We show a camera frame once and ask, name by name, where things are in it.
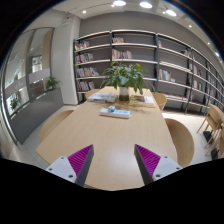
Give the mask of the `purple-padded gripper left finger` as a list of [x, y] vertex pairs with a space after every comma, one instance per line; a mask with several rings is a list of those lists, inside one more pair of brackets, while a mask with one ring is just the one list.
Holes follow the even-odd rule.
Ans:
[[46, 171], [83, 187], [93, 156], [94, 147], [89, 145], [69, 157], [60, 156]]

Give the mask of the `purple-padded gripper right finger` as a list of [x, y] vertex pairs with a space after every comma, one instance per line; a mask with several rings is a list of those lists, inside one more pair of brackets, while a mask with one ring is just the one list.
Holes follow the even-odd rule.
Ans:
[[134, 146], [134, 155], [145, 185], [182, 169], [169, 156], [159, 156], [140, 145]]

